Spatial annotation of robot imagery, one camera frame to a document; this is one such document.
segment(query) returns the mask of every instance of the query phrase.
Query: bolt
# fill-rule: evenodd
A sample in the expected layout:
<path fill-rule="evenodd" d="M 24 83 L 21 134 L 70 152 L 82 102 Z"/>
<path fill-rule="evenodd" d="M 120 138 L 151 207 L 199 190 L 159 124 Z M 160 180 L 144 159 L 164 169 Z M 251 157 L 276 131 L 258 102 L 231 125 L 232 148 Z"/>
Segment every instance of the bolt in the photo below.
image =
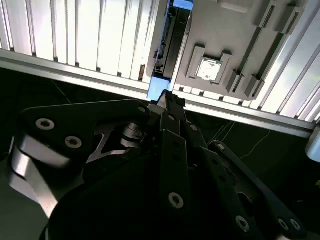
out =
<path fill-rule="evenodd" d="M 197 131 L 197 127 L 195 125 L 190 125 L 190 128 L 193 130 L 193 131 Z"/>
<path fill-rule="evenodd" d="M 242 231 L 244 231 L 245 233 L 250 231 L 249 223 L 247 222 L 247 220 L 245 220 L 245 218 L 243 216 L 236 216 L 235 221 L 236 221 L 236 224 L 238 225 L 238 227 Z"/>
<path fill-rule="evenodd" d="M 297 223 L 296 220 L 291 219 L 290 222 L 294 226 L 295 229 L 297 229 L 298 231 L 301 231 L 301 226 L 299 225 L 299 223 Z"/>
<path fill-rule="evenodd" d="M 64 143 L 72 149 L 78 149 L 82 146 L 82 141 L 80 138 L 76 136 L 68 136 L 65 140 Z"/>
<path fill-rule="evenodd" d="M 169 202 L 175 209 L 181 209 L 184 207 L 184 200 L 183 198 L 175 192 L 171 192 L 168 196 Z"/>
<path fill-rule="evenodd" d="M 226 150 L 225 147 L 224 147 L 222 144 L 220 144 L 220 143 L 217 145 L 217 147 L 218 147 L 221 151 Z"/>
<path fill-rule="evenodd" d="M 278 222 L 279 222 L 279 224 L 281 225 L 281 227 L 282 227 L 284 230 L 289 231 L 289 227 L 288 227 L 288 225 L 286 224 L 285 221 L 283 221 L 281 218 L 279 218 L 279 219 L 278 219 Z"/>
<path fill-rule="evenodd" d="M 174 116 L 172 116 L 172 115 L 169 115 L 169 118 L 170 118 L 172 121 L 176 120 L 176 118 L 175 118 Z"/>
<path fill-rule="evenodd" d="M 38 129 L 41 130 L 52 130 L 55 128 L 55 123 L 47 118 L 40 118 L 35 121 L 35 125 Z"/>
<path fill-rule="evenodd" d="M 147 110 L 144 108 L 144 107 L 142 107 L 142 106 L 138 106 L 138 110 L 139 111 L 141 111 L 141 112 L 143 112 L 143 113 L 145 113 Z"/>

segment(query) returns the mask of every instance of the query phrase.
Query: dark floor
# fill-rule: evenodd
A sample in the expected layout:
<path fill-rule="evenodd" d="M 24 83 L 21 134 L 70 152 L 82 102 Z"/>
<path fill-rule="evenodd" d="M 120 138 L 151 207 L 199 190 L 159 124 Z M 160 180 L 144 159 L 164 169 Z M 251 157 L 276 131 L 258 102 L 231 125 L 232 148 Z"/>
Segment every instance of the dark floor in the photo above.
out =
<path fill-rule="evenodd" d="M 0 69 L 3 84 L 0 90 L 0 155 L 4 159 L 9 150 L 12 135 L 16 131 L 17 114 L 26 108 L 71 103 L 87 103 L 125 99 L 123 96 L 56 82 L 67 96 L 55 87 L 49 79 Z M 187 112 L 190 122 L 197 125 L 206 141 L 211 140 L 222 128 L 225 130 L 215 138 L 223 140 L 243 162 L 273 191 L 287 180 L 288 176 L 307 161 L 304 148 L 307 139 L 268 131 L 245 124 L 233 123 L 211 116 Z M 45 215 L 39 206 L 10 189 L 4 176 L 1 162 L 0 174 L 0 239 L 37 239 L 46 224 Z"/>

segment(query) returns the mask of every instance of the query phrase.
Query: metal plate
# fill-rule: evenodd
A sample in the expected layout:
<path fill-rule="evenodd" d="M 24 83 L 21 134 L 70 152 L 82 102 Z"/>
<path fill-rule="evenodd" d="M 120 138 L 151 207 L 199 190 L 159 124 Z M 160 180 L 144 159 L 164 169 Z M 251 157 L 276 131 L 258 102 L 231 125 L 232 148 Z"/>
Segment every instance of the metal plate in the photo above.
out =
<path fill-rule="evenodd" d="M 217 4 L 203 2 L 194 4 L 181 66 L 189 64 L 184 58 L 192 55 L 195 43 L 212 41 L 217 31 L 210 22 L 195 24 L 201 14 L 212 14 Z M 153 69 L 148 66 L 159 46 L 166 7 L 162 0 L 0 0 L 0 67 L 146 100 Z M 248 9 L 224 11 L 246 23 L 251 21 Z M 174 92 L 186 98 L 188 110 L 308 138 L 320 117 L 319 10 L 318 0 L 308 1 L 299 23 L 272 60 L 256 100 L 242 101 L 172 83 Z M 248 34 L 233 34 L 247 42 L 252 29 Z M 220 37 L 214 34 L 216 44 L 209 46 L 213 55 L 227 44 Z M 233 44 L 237 37 L 230 41 Z M 235 56 L 246 48 L 241 41 L 238 45 Z M 141 70 L 143 81 L 138 80 Z M 181 68 L 179 75 L 185 74 Z"/>

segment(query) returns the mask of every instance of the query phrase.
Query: white panel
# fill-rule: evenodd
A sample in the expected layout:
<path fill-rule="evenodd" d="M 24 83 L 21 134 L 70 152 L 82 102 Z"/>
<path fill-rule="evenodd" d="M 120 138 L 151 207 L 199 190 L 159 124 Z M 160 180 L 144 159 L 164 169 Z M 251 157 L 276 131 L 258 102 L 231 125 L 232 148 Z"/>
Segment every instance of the white panel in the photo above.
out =
<path fill-rule="evenodd" d="M 263 111 L 275 114 L 297 81 L 299 75 L 303 72 L 320 43 L 319 22 L 320 11 L 317 13 L 267 101 L 263 105 Z"/>
<path fill-rule="evenodd" d="M 190 87 L 190 86 L 182 86 L 182 87 L 183 87 L 183 92 L 184 93 L 188 93 L 188 94 L 191 93 L 192 87 Z"/>
<path fill-rule="evenodd" d="M 310 25 L 311 16 L 315 16 L 315 13 L 319 10 L 319 0 L 309 0 L 305 6 L 304 12 L 296 25 L 292 35 L 288 37 L 286 43 L 283 45 L 282 50 L 279 52 L 276 60 L 274 61 L 269 73 L 265 78 L 265 84 L 261 89 L 256 100 L 253 100 L 250 104 L 250 108 L 258 109 L 265 102 L 265 97 L 272 90 L 280 74 L 288 64 L 292 54 L 294 53 L 296 47 L 304 36 L 306 30 Z"/>
<path fill-rule="evenodd" d="M 74 66 L 76 64 L 76 0 L 66 0 L 66 5 L 67 63 Z"/>
<path fill-rule="evenodd" d="M 116 76 L 120 61 L 126 0 L 103 1 L 101 11 L 97 66 L 102 73 Z"/>
<path fill-rule="evenodd" d="M 251 101 L 243 101 L 242 106 L 249 107 L 251 104 Z"/>
<path fill-rule="evenodd" d="M 320 55 L 318 54 L 315 61 L 305 74 L 304 78 L 284 106 L 281 115 L 294 118 L 299 109 L 306 102 L 308 96 L 320 82 Z"/>
<path fill-rule="evenodd" d="M 134 51 L 132 71 L 131 71 L 132 80 L 139 79 L 140 68 L 141 68 L 142 59 L 144 56 L 152 2 L 153 0 L 143 0 L 142 2 L 140 21 L 139 21 L 139 30 L 138 30 L 138 36 L 135 44 L 135 51 Z"/>
<path fill-rule="evenodd" d="M 196 89 L 196 88 L 192 88 L 192 91 L 191 91 L 191 93 L 194 95 L 200 95 L 201 92 L 203 92 L 203 91 L 200 89 Z"/>
<path fill-rule="evenodd" d="M 222 97 L 222 95 L 210 91 L 205 91 L 203 96 L 215 100 L 219 100 L 219 98 Z"/>
<path fill-rule="evenodd" d="M 53 0 L 54 28 L 55 28 L 55 50 L 59 63 L 67 63 L 67 5 L 66 0 Z"/>
<path fill-rule="evenodd" d="M 53 60 L 54 45 L 50 0 L 31 0 L 31 13 L 36 56 L 41 59 Z"/>
<path fill-rule="evenodd" d="M 78 0 L 78 4 L 77 60 L 80 68 L 96 71 L 100 0 Z"/>
<path fill-rule="evenodd" d="M 130 78 L 135 52 L 137 21 L 140 0 L 127 0 L 119 72 L 123 78 Z"/>
<path fill-rule="evenodd" d="M 3 48 L 4 50 L 10 50 L 5 11 L 6 8 L 4 8 L 3 2 L 0 0 L 0 48 Z"/>
<path fill-rule="evenodd" d="M 149 18 L 149 25 L 148 25 L 148 30 L 147 30 L 147 34 L 146 34 L 144 52 L 143 52 L 142 63 L 141 63 L 142 65 L 146 65 L 149 60 L 149 55 L 154 54 L 154 52 L 151 52 L 150 50 L 151 50 L 152 39 L 154 37 L 154 32 L 155 32 L 155 27 L 156 27 L 159 3 L 160 3 L 160 0 L 153 0 L 152 1 L 151 13 L 150 13 L 150 18 Z"/>
<path fill-rule="evenodd" d="M 230 104 L 239 104 L 240 100 L 231 96 L 224 96 L 223 101 Z"/>
<path fill-rule="evenodd" d="M 14 51 L 32 55 L 27 5 L 25 0 L 6 0 Z"/>

